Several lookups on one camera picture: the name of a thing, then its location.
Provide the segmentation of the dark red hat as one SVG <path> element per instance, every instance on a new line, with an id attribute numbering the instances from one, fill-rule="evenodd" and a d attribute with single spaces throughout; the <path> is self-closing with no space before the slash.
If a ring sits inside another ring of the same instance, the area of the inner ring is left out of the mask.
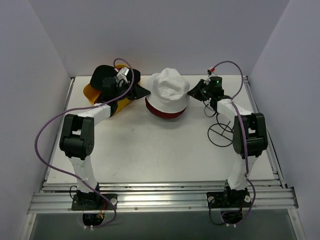
<path id="1" fill-rule="evenodd" d="M 104 94 L 101 92 L 99 95 L 96 96 L 96 99 L 94 101 L 95 104 L 98 103 L 104 103 Z"/>
<path id="2" fill-rule="evenodd" d="M 167 113 L 167 112 L 162 112 L 156 108 L 154 108 L 148 101 L 145 102 L 146 108 L 148 109 L 148 111 L 153 114 L 154 116 L 161 118 L 161 119 L 175 119 L 178 118 L 179 116 L 181 116 L 185 110 L 181 110 L 179 112 L 174 112 L 174 113 Z"/>

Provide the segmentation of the white hat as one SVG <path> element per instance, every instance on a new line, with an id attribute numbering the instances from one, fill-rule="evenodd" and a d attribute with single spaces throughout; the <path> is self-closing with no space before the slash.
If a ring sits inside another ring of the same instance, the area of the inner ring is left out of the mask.
<path id="1" fill-rule="evenodd" d="M 189 104 L 190 83 L 175 68 L 154 73 L 146 81 L 145 88 L 150 92 L 146 97 L 148 103 L 162 113 L 179 113 Z"/>

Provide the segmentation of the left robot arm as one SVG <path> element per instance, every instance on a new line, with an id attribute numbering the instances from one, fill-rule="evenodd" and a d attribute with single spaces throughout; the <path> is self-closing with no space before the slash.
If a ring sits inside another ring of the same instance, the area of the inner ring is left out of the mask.
<path id="1" fill-rule="evenodd" d="M 92 76 L 83 89 L 92 108 L 64 117 L 59 148 L 69 158 L 74 174 L 78 176 L 76 196 L 90 210 L 100 206 L 99 183 L 91 163 L 95 146 L 95 126 L 114 116 L 132 101 L 149 95 L 140 85 L 141 75 L 134 71 Z"/>

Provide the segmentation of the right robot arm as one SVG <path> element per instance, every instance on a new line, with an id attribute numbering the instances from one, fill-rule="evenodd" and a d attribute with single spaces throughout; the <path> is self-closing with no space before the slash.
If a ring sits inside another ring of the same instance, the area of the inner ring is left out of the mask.
<path id="1" fill-rule="evenodd" d="M 175 119 L 182 115 L 194 98 L 207 101 L 219 115 L 225 116 L 233 124 L 232 146 L 236 153 L 233 170 L 226 182 L 230 189 L 222 193 L 223 203 L 234 206 L 240 201 L 240 194 L 247 188 L 254 163 L 268 147 L 265 116 L 253 113 L 234 103 L 222 87 L 223 79 L 211 74 L 201 79 L 193 89 L 182 76 L 164 76 L 161 73 L 151 75 L 145 89 L 145 105 L 150 113 L 162 119 Z"/>

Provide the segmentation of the black cap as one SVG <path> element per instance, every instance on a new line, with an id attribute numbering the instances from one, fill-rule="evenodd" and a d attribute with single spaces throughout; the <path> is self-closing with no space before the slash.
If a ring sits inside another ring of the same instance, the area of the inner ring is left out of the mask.
<path id="1" fill-rule="evenodd" d="M 128 83 L 125 81 L 120 83 L 120 80 L 116 80 L 117 74 L 118 72 L 113 66 L 100 65 L 94 70 L 89 84 L 93 89 L 103 93 L 115 93 L 118 91 L 124 92 L 131 84 L 132 71 L 129 70 L 128 74 L 126 75 Z"/>

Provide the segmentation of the yellow bin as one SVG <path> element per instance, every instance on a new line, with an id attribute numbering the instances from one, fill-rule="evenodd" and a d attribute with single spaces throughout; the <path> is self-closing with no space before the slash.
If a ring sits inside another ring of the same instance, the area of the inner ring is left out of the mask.
<path id="1" fill-rule="evenodd" d="M 118 70 L 120 70 L 120 69 L 123 68 L 123 67 L 129 68 L 129 66 L 126 65 L 126 64 L 117 64 L 116 67 L 115 67 L 115 70 L 118 71 Z M 133 69 L 133 72 L 134 72 L 134 81 L 135 81 L 136 83 L 139 83 L 139 84 L 140 84 L 141 72 L 140 72 L 139 70 L 135 69 L 135 68 Z M 83 94 L 84 94 L 84 96 L 88 99 L 88 101 L 89 101 L 92 105 L 95 104 L 94 102 L 95 102 L 97 96 L 98 96 L 100 93 L 102 93 L 102 92 L 99 91 L 99 90 L 95 90 L 94 88 L 92 88 L 91 85 L 90 85 L 90 83 L 87 84 L 87 85 L 84 87 L 84 89 L 83 89 Z M 132 102 L 132 100 L 127 99 L 127 98 L 122 99 L 122 100 L 119 100 L 119 101 L 117 102 L 117 109 L 116 109 L 116 110 L 113 110 L 114 112 L 111 114 L 111 116 L 114 115 L 114 114 L 119 113 L 121 110 L 123 110 L 125 107 L 127 107 L 131 102 Z"/>

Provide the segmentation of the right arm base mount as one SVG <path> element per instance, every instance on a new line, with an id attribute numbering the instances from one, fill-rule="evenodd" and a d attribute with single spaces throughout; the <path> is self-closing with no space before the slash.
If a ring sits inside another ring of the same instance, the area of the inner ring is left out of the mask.
<path id="1" fill-rule="evenodd" d="M 247 191 L 215 191 L 207 192 L 207 205 L 213 209 L 248 208 L 252 201 Z"/>

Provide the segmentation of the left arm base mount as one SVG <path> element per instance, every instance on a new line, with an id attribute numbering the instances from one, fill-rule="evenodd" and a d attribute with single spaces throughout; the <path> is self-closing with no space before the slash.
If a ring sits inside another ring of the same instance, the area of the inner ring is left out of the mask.
<path id="1" fill-rule="evenodd" d="M 73 211 L 113 210 L 110 203 L 94 192 L 77 192 L 71 205 Z"/>

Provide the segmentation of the aluminium rail frame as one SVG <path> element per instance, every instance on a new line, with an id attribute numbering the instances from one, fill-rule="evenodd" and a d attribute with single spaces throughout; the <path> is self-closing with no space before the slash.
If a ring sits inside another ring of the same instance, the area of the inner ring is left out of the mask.
<path id="1" fill-rule="evenodd" d="M 151 114 L 143 99 L 95 126 L 91 164 L 100 189 L 117 194 L 117 214 L 207 212 L 207 192 L 220 192 L 232 171 L 231 146 L 213 144 L 207 130 L 216 122 L 202 102 L 191 99 L 180 117 Z M 269 147 L 250 175 L 255 196 L 241 225 L 251 239 L 303 240 L 293 188 L 285 186 L 274 150 Z"/>

